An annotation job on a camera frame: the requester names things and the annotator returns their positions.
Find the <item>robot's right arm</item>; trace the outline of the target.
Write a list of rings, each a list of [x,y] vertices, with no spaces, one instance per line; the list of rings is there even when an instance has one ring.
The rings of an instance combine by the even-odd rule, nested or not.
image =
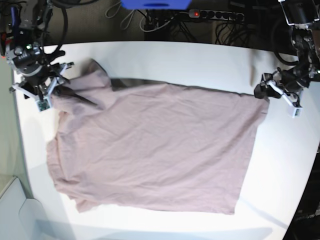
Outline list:
[[[65,55],[61,50],[69,26],[66,8],[60,6],[63,16],[62,36],[52,53],[45,53],[44,46],[52,17],[54,0],[28,0],[24,6],[11,7],[11,32],[1,34],[1,55],[12,70],[21,74],[20,87],[40,96],[48,92],[47,80],[61,76],[62,66],[52,64]]]

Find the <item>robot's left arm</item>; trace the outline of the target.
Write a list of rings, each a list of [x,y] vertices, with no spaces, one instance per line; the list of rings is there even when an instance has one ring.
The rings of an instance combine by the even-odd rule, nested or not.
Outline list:
[[[295,96],[308,88],[311,82],[320,81],[320,13],[313,0],[280,0],[284,20],[276,21],[271,30],[271,46],[276,58],[289,70],[278,68],[274,73],[263,74],[254,89],[257,99]],[[287,61],[276,47],[276,31],[282,23],[289,27],[289,37],[298,60]]]

